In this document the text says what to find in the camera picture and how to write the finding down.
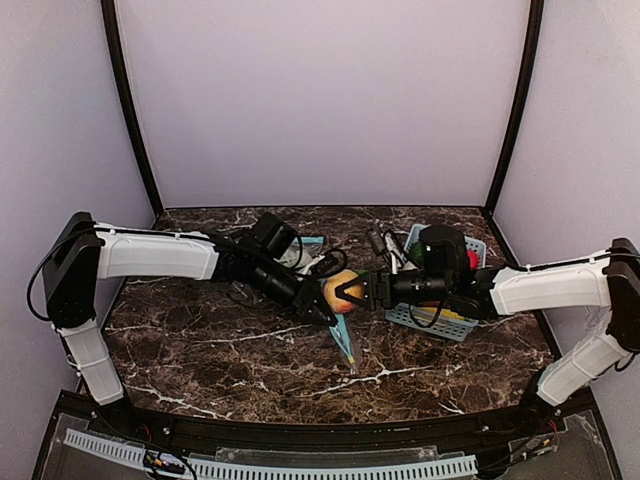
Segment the red round fruit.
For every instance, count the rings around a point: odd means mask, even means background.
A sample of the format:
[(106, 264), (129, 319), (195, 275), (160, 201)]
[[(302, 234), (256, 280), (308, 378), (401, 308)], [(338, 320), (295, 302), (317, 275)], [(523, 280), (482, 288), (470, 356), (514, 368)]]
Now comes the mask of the red round fruit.
[(470, 268), (472, 270), (477, 269), (479, 267), (479, 264), (480, 264), (478, 254), (473, 250), (468, 250), (467, 251), (467, 255), (468, 255), (468, 258), (469, 258)]

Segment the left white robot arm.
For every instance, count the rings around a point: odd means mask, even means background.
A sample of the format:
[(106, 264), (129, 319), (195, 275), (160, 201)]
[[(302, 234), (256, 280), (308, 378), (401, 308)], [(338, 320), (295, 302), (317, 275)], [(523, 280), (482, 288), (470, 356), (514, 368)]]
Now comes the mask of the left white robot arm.
[(71, 216), (26, 286), (31, 315), (51, 325), (71, 366), (100, 407), (126, 399), (126, 388), (95, 308), (97, 286), (116, 279), (178, 278), (247, 285), (302, 324), (337, 323), (318, 277), (281, 263), (301, 237), (271, 213), (236, 231), (159, 231), (119, 227), (88, 212)]

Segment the clear zip bag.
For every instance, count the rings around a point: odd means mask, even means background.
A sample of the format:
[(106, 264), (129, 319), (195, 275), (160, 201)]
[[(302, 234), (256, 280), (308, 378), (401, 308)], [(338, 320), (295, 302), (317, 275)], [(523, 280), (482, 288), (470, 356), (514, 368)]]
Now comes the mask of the clear zip bag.
[(351, 374), (355, 374), (360, 364), (356, 344), (351, 338), (344, 315), (335, 313), (334, 316), (336, 323), (329, 327), (329, 332), (341, 352), (345, 365)]
[(307, 271), (307, 266), (321, 254), (325, 244), (323, 236), (295, 239), (277, 262), (299, 273)]

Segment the green bumpy cucumber toy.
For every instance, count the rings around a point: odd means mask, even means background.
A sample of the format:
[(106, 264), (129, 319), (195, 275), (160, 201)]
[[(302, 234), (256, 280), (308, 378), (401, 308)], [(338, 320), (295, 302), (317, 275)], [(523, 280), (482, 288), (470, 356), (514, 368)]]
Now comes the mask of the green bumpy cucumber toy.
[(422, 245), (419, 241), (414, 242), (409, 250), (408, 250), (408, 254), (409, 257), (411, 259), (412, 262), (414, 262), (416, 265), (418, 266), (423, 266), (424, 265), (424, 260), (423, 260), (423, 249), (422, 249)]

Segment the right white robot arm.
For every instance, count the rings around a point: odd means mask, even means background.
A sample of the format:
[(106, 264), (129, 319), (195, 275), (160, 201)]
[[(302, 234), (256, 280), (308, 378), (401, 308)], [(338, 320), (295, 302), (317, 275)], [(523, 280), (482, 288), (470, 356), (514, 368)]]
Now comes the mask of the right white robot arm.
[(370, 311), (438, 302), (477, 320), (578, 306), (609, 309), (608, 321), (539, 373), (533, 395), (551, 407), (639, 353), (639, 251), (627, 238), (582, 258), (477, 269), (464, 235), (452, 227), (422, 229), (418, 245), (416, 268), (368, 272), (336, 286), (336, 297)]

